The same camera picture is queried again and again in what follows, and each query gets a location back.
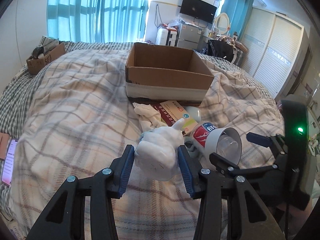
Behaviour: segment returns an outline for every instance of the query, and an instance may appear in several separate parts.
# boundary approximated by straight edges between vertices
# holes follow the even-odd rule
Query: white sliding wardrobe door
[[[257,8],[252,13],[241,42],[249,49],[241,68],[254,76],[268,42],[269,33],[273,25],[274,14]]]
[[[295,61],[300,44],[301,28],[276,16],[270,42],[254,79],[260,81],[276,97]]]

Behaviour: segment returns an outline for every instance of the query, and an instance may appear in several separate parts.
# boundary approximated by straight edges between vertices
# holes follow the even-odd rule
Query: bed
[[[65,42],[66,55],[37,76],[24,67],[4,91],[0,132],[19,138],[19,143],[12,186],[0,186],[0,210],[19,223],[23,234],[68,175],[92,176],[119,157],[127,144],[137,145],[141,127],[124,82],[131,46]],[[271,164],[271,152],[247,142],[245,135],[249,131],[283,133],[283,119],[274,100],[237,66],[200,57],[215,76],[200,106],[202,119],[239,132],[241,168]],[[168,182],[153,181],[134,165],[126,193],[112,204],[119,239],[192,239],[200,202],[190,199],[181,175]],[[222,210],[224,236],[225,203]],[[87,235],[88,213],[86,205]]]

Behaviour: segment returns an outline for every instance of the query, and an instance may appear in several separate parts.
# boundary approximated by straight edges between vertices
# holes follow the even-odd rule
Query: television
[[[216,10],[215,6],[201,0],[183,0],[180,13],[212,23]]]

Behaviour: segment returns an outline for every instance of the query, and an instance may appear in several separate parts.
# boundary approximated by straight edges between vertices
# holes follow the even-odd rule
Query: open cardboard box
[[[131,102],[154,104],[176,100],[199,106],[214,76],[191,49],[135,43],[125,67]]]
[[[66,53],[64,43],[60,43],[57,47],[47,53],[44,58],[33,59],[32,57],[27,59],[27,66],[30,74],[37,75],[41,69],[47,66],[52,61],[56,60],[60,56]]]

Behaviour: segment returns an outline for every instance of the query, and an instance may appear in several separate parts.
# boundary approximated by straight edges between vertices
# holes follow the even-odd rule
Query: crumpled white cloth
[[[151,105],[144,105],[138,103],[132,104],[134,107],[134,112],[140,115],[139,123],[143,132],[148,132],[153,130],[154,128],[167,126],[165,122],[161,121],[160,113]]]
[[[143,135],[134,153],[134,163],[150,179],[168,181],[180,172],[177,150],[183,145],[181,118],[171,127],[159,127]]]

